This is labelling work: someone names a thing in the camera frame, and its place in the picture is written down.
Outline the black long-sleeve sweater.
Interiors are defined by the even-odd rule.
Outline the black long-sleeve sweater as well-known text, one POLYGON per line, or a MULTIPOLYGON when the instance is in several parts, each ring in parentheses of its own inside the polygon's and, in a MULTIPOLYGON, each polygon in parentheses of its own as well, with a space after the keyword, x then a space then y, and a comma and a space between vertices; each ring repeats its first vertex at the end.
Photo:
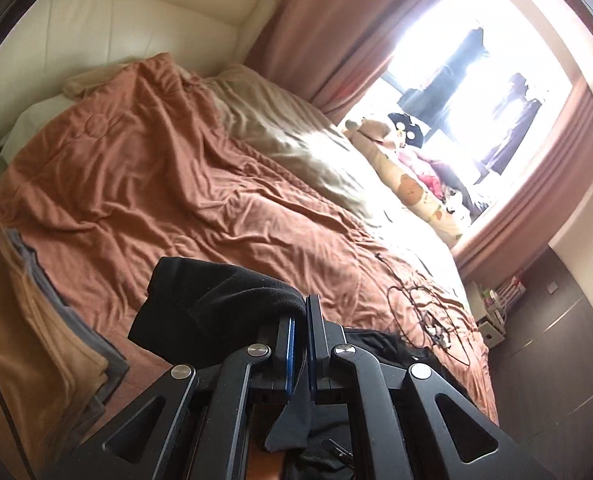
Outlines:
MULTIPOLYGON (((305 301, 291 286, 239 266, 184 258, 163 258, 154 268, 148 298, 128 338, 172 365, 198 370, 222 363, 232 352, 257 340, 261 327, 276 327, 280 316, 297 321, 305 301)), ((286 441, 296 431, 288 479, 345 479, 339 460, 325 451, 335 440, 350 445, 347 412, 342 406, 295 408, 283 413, 270 434, 286 441)))

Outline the folded grey garment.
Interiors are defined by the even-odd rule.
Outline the folded grey garment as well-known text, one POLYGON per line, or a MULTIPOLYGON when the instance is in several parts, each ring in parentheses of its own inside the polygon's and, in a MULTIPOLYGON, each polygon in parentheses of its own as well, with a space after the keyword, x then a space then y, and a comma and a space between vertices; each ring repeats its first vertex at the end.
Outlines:
POLYGON ((62 321, 69 327, 70 330, 89 348, 96 351, 103 358, 108 361, 106 368, 106 382, 95 393, 95 400, 100 403, 100 414, 106 413, 106 407, 111 400, 113 393, 118 386, 121 385, 127 372, 129 371, 129 364, 126 357, 118 351, 118 348, 111 344, 111 342, 88 326, 82 317, 69 306, 62 296, 57 292, 57 289, 48 278, 47 273, 38 262, 37 252, 31 246, 25 244, 22 236, 16 229, 5 229, 6 237, 10 240, 11 245, 20 255, 23 262, 28 267, 31 277, 37 284, 40 291, 47 297, 48 301, 60 315, 62 321))

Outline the white bedside cabinet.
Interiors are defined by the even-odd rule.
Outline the white bedside cabinet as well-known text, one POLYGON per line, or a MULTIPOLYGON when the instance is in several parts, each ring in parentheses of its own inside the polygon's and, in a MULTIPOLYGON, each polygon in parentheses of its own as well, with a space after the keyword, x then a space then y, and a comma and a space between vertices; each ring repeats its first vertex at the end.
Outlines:
POLYGON ((466 285, 470 311, 479 328, 484 344, 492 349, 506 337, 505 311, 498 296, 490 289, 484 289, 475 282, 466 285))

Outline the white rack on cabinet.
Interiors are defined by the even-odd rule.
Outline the white rack on cabinet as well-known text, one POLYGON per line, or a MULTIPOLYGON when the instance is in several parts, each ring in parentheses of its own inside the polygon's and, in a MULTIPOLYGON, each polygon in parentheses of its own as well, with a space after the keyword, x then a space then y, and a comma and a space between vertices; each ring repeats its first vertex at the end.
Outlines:
POLYGON ((517 276, 512 276, 494 289, 495 297, 505 312, 517 304, 525 294, 525 285, 517 276))

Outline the dark wardrobe doors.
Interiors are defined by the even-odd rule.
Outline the dark wardrobe doors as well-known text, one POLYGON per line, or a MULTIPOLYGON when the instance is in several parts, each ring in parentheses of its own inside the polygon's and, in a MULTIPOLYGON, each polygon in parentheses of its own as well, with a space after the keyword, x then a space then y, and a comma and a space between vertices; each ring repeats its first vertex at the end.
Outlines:
POLYGON ((559 479, 593 479, 593 308, 550 249, 490 352, 499 425, 559 479))

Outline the bear print long pillow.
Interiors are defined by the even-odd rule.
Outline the bear print long pillow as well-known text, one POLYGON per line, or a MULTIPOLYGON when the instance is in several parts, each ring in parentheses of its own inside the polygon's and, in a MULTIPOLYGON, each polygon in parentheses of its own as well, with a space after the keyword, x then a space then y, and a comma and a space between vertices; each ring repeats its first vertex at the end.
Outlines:
POLYGON ((344 134, 404 206, 426 221, 449 248, 457 245, 470 226, 469 210, 461 203, 461 194, 449 197, 449 189, 429 162, 406 143, 406 132, 363 118, 347 119, 344 134))

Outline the black white plush toy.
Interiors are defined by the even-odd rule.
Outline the black white plush toy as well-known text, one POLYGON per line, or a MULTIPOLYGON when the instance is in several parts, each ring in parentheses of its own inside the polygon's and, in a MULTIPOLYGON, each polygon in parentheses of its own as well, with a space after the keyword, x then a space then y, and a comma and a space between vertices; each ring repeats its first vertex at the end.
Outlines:
POLYGON ((388 118, 391 120, 397 137, 403 144, 413 146, 414 148, 422 148, 425 142, 423 130, 413 121, 413 118, 405 113, 390 113, 388 118))

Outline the beige bed sheet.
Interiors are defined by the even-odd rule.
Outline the beige bed sheet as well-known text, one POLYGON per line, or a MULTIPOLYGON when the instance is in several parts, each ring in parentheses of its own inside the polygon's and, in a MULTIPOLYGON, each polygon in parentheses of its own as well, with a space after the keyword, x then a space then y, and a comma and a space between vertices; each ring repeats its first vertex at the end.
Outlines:
POLYGON ((444 284, 449 248, 315 108, 255 75, 228 84, 168 54, 124 66, 56 116, 1 181, 6 214, 56 229, 51 272, 144 281, 165 256, 295 284, 347 274, 444 284))

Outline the folded tan garment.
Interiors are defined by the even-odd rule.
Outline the folded tan garment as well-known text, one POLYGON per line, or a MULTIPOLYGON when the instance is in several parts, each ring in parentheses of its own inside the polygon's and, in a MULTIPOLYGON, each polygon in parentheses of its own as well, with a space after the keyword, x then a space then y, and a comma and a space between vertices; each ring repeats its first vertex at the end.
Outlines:
POLYGON ((13 478, 39 476, 84 439, 104 413, 108 367, 0 230, 0 459, 13 478))

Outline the brown terry bed blanket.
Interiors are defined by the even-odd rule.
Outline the brown terry bed blanket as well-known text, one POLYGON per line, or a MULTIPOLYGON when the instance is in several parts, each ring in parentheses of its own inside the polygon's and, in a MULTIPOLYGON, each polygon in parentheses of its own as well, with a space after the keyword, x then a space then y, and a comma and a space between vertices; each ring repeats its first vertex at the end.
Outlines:
POLYGON ((449 248, 313 106, 232 66, 160 54, 127 65, 31 138, 0 180, 0 228, 33 247, 64 300, 129 360, 111 401, 164 363, 129 327, 165 256, 245 266, 321 297, 325 318, 401 334, 439 321, 439 361, 487 416, 487 347, 449 248))

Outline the dark hanging garment at window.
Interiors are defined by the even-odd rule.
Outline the dark hanging garment at window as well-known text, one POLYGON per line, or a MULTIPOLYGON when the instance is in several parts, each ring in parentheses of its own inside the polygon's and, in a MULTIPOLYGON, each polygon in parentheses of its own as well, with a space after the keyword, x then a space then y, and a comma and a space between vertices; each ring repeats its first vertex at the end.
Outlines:
POLYGON ((487 52, 482 27, 471 29, 454 54, 423 90, 409 89, 397 101, 407 115, 419 119, 431 129, 444 126, 447 103, 464 81, 467 70, 487 52))

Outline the pink left curtain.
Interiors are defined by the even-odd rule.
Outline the pink left curtain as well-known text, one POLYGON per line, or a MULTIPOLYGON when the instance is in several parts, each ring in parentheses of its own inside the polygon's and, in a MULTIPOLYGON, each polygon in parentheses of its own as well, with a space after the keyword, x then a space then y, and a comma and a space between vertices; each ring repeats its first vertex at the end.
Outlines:
POLYGON ((440 0, 280 0, 246 66, 336 124, 385 72, 400 36, 440 0))

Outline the pink curtain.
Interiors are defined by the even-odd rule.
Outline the pink curtain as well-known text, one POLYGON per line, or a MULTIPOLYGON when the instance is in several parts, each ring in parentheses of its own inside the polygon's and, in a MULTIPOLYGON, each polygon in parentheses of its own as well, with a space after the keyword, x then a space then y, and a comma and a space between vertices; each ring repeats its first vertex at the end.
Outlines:
POLYGON ((459 275, 488 288, 526 268, 563 227, 593 183, 593 94, 573 86, 554 143, 501 208, 489 208, 452 249, 459 275))
POLYGON ((280 0, 246 66, 336 124, 385 72, 400 36, 440 0, 280 0))

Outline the pink right curtain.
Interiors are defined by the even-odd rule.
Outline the pink right curtain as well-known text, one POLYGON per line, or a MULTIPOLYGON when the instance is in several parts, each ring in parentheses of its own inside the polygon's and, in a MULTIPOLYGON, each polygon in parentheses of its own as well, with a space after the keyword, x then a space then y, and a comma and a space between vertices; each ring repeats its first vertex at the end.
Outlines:
POLYGON ((593 183, 593 94, 573 86, 554 143, 501 208, 489 208, 452 249, 459 275, 488 288, 526 268, 563 227, 593 183))

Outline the cream padded headboard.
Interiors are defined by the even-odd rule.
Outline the cream padded headboard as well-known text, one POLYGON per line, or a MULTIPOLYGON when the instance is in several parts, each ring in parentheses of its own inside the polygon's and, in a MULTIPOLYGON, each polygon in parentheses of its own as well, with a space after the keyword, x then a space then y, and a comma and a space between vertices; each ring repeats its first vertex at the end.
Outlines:
POLYGON ((275 0, 37 0, 0 46, 0 139, 66 78, 162 52, 201 76, 240 63, 275 0))

